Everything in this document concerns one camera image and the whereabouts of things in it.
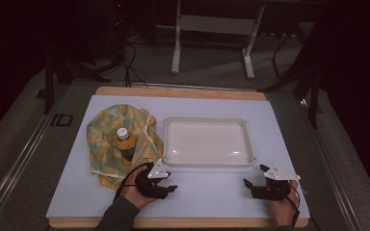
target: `wooden table edge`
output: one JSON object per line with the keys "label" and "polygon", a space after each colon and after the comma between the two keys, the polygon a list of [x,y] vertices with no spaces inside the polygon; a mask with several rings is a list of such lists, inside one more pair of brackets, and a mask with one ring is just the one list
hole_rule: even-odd
{"label": "wooden table edge", "polygon": [[204,98],[204,99],[234,99],[234,100],[267,100],[262,92],[247,90],[194,90],[165,88],[121,88],[99,87],[96,95],[123,95],[172,98]]}
{"label": "wooden table edge", "polygon": [[[50,218],[53,228],[93,228],[101,218]],[[299,218],[297,228],[308,218]],[[135,218],[134,228],[264,228],[276,227],[270,218]]]}

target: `chair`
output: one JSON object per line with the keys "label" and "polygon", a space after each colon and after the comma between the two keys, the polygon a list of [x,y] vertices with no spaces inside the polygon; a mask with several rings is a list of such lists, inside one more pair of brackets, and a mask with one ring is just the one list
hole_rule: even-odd
{"label": "chair", "polygon": [[[292,28],[292,32],[293,34],[295,34],[297,36],[297,38],[299,39],[299,41],[304,44],[305,41],[307,40],[308,36],[310,35],[311,33],[311,30],[312,28],[314,27],[314,22],[298,22],[296,24],[294,24],[293,28]],[[276,54],[278,52],[278,50],[281,48],[281,46],[287,41],[287,39],[289,39],[290,36],[286,36],[284,37],[284,39],[281,41],[280,45],[277,47],[275,53],[273,54],[273,57],[272,57],[272,63],[273,63],[273,66],[275,67],[275,71],[276,71],[276,76],[280,79],[280,78],[283,78],[285,74],[287,74],[288,70],[286,71],[286,73],[284,73],[283,76],[280,77],[280,74],[278,72],[278,65],[276,63]]]}

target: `black cable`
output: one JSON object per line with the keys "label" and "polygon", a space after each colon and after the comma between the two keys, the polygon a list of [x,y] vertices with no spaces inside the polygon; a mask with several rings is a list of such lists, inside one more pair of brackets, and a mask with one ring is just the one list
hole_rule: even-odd
{"label": "black cable", "polygon": [[128,174],[125,176],[125,178],[121,181],[121,183],[119,184],[119,189],[116,191],[116,195],[115,195],[115,197],[114,197],[114,199],[113,199],[113,201],[115,201],[118,197],[119,197],[119,195],[121,194],[121,192],[122,192],[122,189],[124,188],[124,186],[125,186],[125,182],[127,181],[127,179],[128,179],[128,177],[130,177],[133,173],[134,173],[134,171],[136,171],[137,169],[139,169],[139,168],[141,168],[141,167],[144,167],[144,166],[149,166],[149,165],[151,165],[152,164],[152,162],[147,162],[147,163],[143,163],[143,164],[140,164],[140,165],[138,165],[137,167],[134,167],[130,172],[128,172]]}
{"label": "black cable", "polygon": [[300,210],[299,210],[299,206],[300,206],[300,195],[299,195],[299,193],[297,192],[297,190],[296,189],[294,189],[294,187],[291,185],[291,184],[289,184],[289,187],[291,188],[291,189],[293,189],[295,192],[296,192],[296,194],[297,194],[297,198],[298,198],[298,204],[296,205],[296,204],[294,204],[294,202],[290,199],[290,197],[288,197],[288,194],[284,194],[282,191],[281,191],[281,189],[279,189],[278,187],[273,187],[275,190],[277,190],[279,193],[281,193],[283,196],[284,196],[284,198],[295,208],[295,212],[294,212],[294,215],[293,215],[293,220],[292,220],[292,224],[291,224],[291,226],[294,228],[295,226],[296,226],[296,221],[297,221],[297,218],[299,217],[299,214],[300,214]]}
{"label": "black cable", "polygon": [[317,221],[315,221],[315,218],[310,214],[310,219],[313,221],[315,227],[317,228],[318,231],[321,231],[320,226],[318,225]]}
{"label": "black cable", "polygon": [[[128,43],[128,42],[127,42],[127,46],[129,46],[133,50],[133,53],[134,54],[133,54],[133,57],[131,58],[131,61],[128,61],[127,58],[124,58],[124,61],[123,61],[124,67],[125,67],[125,86],[131,88],[130,71],[132,71],[132,73],[137,77],[137,79],[140,82],[142,82],[148,88],[148,85],[145,82],[145,80],[148,78],[148,75],[145,72],[140,71],[140,70],[134,68],[133,65],[132,65],[133,62],[134,62],[134,59],[135,59],[135,57],[137,55],[136,48],[133,45],[131,45],[130,43]],[[137,74],[137,72],[140,72],[140,73],[144,74],[145,78],[142,79]]]}

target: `metal frame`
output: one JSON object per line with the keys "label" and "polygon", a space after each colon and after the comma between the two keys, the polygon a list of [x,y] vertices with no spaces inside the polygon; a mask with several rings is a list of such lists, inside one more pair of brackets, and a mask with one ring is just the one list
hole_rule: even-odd
{"label": "metal frame", "polygon": [[171,69],[172,74],[179,73],[179,63],[181,56],[181,30],[186,30],[249,36],[248,44],[245,48],[242,49],[242,56],[247,77],[248,79],[253,79],[254,72],[251,64],[251,49],[257,36],[257,31],[259,29],[264,10],[265,6],[261,5],[256,14],[255,20],[195,16],[181,14],[181,0],[176,0],[175,47],[173,49]]}
{"label": "metal frame", "polygon": [[320,155],[321,164],[326,172],[326,176],[330,182],[331,190],[334,193],[335,199],[337,200],[337,205],[339,206],[343,218],[345,219],[349,230],[360,231],[363,230],[361,224],[359,223],[356,212],[351,205],[348,195],[345,193],[344,187],[339,179],[337,171],[332,164],[329,151],[326,149],[326,145],[323,141],[317,129],[314,129],[311,122],[306,119],[307,106],[305,100],[296,99],[299,111],[303,117],[303,121],[306,121],[306,127],[308,129],[309,136],[312,137],[314,145],[317,148],[317,153]]}

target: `white tray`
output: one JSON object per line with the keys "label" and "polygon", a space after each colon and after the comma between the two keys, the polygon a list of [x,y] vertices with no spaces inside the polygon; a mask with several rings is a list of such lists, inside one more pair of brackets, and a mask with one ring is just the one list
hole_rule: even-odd
{"label": "white tray", "polygon": [[246,123],[240,118],[169,117],[163,160],[172,167],[248,167],[255,157]]}

